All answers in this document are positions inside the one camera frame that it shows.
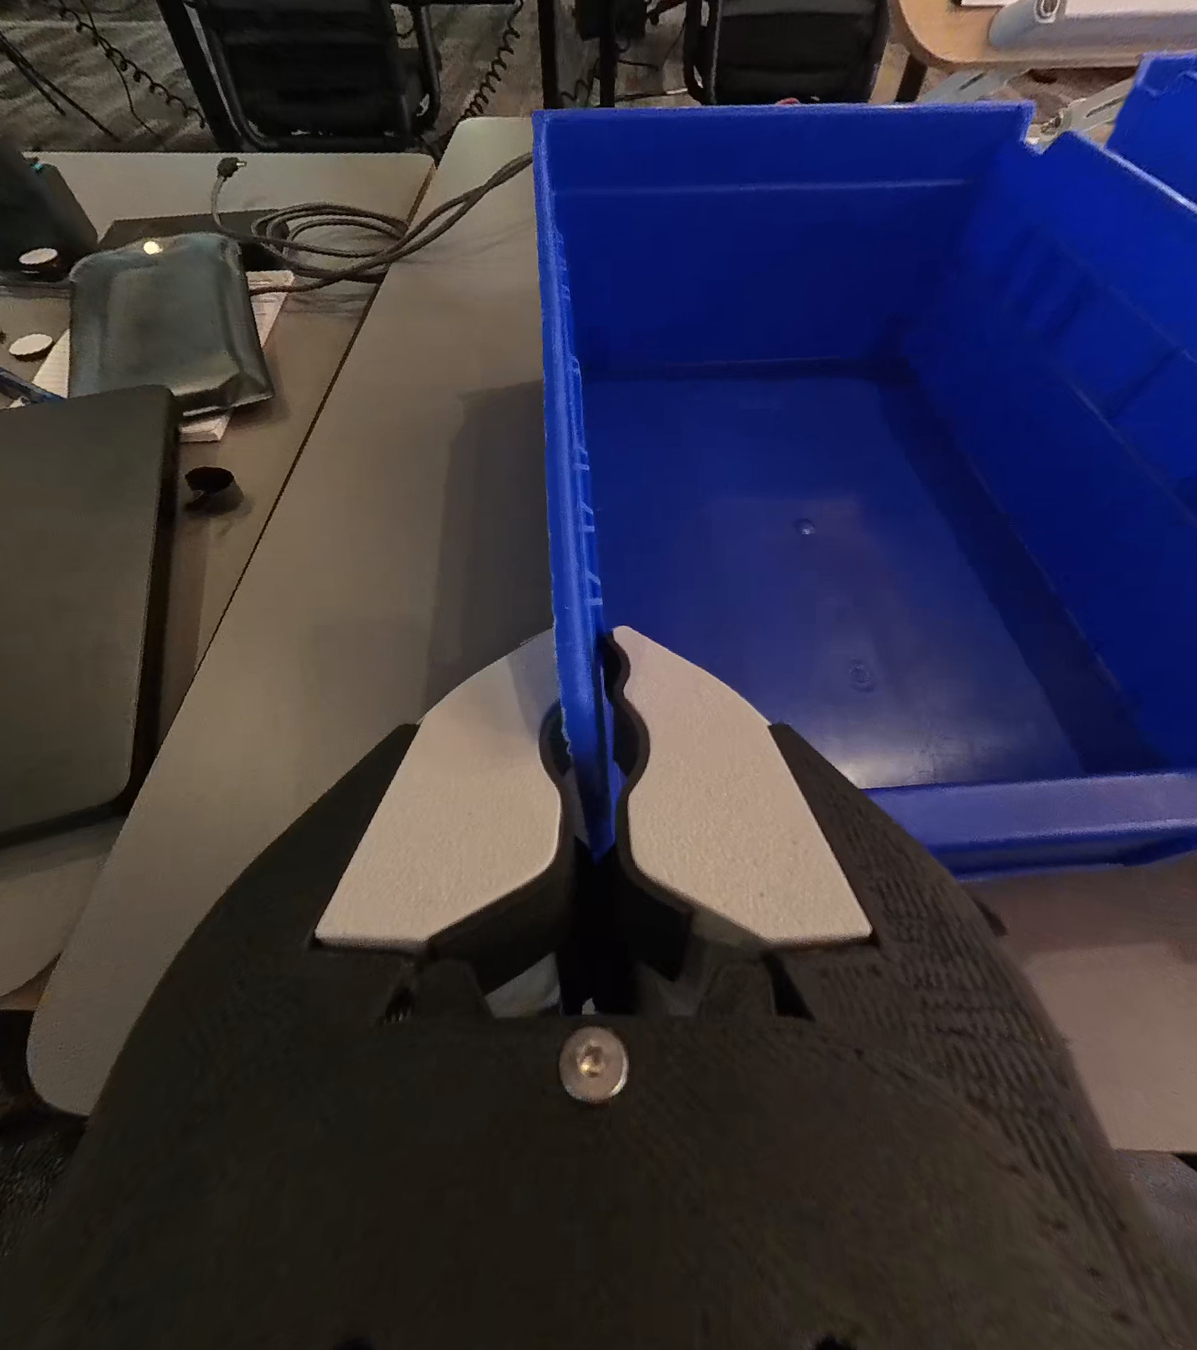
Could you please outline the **black office chair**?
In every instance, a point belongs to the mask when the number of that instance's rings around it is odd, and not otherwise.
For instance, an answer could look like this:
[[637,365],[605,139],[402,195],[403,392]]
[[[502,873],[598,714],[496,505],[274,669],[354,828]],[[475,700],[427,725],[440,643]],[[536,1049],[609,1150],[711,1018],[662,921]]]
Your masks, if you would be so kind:
[[439,46],[422,3],[154,7],[223,150],[398,153],[439,122]]
[[688,1],[683,80],[703,105],[866,104],[886,1]]

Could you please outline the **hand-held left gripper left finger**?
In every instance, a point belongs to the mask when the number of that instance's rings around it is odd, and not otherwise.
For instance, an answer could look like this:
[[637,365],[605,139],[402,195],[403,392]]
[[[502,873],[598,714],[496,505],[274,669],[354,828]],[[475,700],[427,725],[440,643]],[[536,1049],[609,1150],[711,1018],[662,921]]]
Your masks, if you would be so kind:
[[327,948],[429,952],[569,853],[567,792],[544,755],[555,643],[531,637],[436,702],[315,928]]

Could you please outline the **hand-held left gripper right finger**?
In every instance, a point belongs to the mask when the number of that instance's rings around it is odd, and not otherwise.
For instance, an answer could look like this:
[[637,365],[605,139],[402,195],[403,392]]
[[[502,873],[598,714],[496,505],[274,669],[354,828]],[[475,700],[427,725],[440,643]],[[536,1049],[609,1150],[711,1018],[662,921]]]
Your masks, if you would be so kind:
[[629,626],[607,635],[606,692],[614,845],[676,932],[738,946],[872,936],[771,723],[744,696]]

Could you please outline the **long wooden table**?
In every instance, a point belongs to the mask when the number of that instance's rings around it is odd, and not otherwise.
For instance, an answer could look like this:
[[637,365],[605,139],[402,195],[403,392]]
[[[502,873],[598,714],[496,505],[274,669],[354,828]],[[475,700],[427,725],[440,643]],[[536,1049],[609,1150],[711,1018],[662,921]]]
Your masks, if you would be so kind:
[[540,107],[614,108],[623,1],[531,1]]

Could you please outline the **black laptop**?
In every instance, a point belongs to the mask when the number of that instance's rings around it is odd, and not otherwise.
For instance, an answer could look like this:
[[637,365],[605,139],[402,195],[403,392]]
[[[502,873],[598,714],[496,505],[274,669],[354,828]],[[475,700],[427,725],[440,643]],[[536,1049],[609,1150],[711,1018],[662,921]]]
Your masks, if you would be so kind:
[[154,385],[0,410],[0,849],[111,820],[147,773],[177,433]]

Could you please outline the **dark green pouch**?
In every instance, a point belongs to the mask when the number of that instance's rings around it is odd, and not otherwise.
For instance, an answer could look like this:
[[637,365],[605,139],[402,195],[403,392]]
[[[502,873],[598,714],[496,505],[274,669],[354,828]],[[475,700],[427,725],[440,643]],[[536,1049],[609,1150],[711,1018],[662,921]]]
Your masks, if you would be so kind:
[[188,232],[102,249],[67,285],[67,396],[152,387],[192,419],[274,395],[235,239]]

